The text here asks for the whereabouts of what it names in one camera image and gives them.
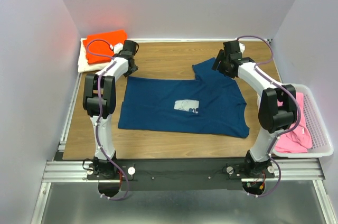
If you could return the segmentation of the blue Mickey print t-shirt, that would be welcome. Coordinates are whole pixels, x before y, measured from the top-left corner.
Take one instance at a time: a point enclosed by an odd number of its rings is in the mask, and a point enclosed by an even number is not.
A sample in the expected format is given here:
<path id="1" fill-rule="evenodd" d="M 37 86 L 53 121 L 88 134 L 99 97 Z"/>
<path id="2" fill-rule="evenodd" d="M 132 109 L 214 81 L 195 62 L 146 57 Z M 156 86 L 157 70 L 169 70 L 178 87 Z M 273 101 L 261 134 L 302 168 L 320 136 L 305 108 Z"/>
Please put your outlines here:
<path id="1" fill-rule="evenodd" d="M 118 128 L 248 137 L 247 103 L 235 80 L 212 70 L 214 62 L 193 65 L 193 80 L 129 77 Z"/>

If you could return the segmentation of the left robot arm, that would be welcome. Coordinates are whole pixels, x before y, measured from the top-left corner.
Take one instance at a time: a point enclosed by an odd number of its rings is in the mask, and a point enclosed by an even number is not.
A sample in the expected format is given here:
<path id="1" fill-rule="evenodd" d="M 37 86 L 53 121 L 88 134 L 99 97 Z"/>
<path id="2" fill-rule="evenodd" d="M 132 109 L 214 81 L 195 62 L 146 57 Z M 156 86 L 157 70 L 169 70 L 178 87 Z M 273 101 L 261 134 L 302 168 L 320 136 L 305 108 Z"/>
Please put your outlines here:
<path id="1" fill-rule="evenodd" d="M 123 44 L 112 45 L 105 40 L 113 56 L 105 55 L 110 62 L 100 71 L 89 73 L 85 77 L 83 92 L 83 108 L 87 112 L 93 126 L 95 137 L 95 155 L 92 164 L 87 168 L 88 175 L 114 179 L 121 172 L 115 163 L 116 150 L 112 142 L 111 120 L 116 108 L 116 81 L 120 77 L 128 77 L 138 70 L 135 55 L 139 44 L 125 40 Z"/>

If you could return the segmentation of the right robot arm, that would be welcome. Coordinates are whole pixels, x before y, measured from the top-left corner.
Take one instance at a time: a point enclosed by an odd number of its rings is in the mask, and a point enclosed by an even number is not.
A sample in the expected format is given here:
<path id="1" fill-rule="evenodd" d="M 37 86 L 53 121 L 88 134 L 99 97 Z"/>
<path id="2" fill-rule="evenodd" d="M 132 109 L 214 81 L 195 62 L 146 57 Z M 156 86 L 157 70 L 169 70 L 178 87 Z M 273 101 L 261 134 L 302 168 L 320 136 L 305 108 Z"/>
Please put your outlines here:
<path id="1" fill-rule="evenodd" d="M 230 78 L 244 80 L 260 98 L 258 120 L 260 131 L 243 164 L 234 167 L 239 176 L 255 177 L 271 165 L 272 151 L 286 133 L 294 130 L 301 118 L 293 85 L 283 85 L 264 73 L 249 57 L 243 57 L 238 40 L 223 43 L 212 69 Z"/>

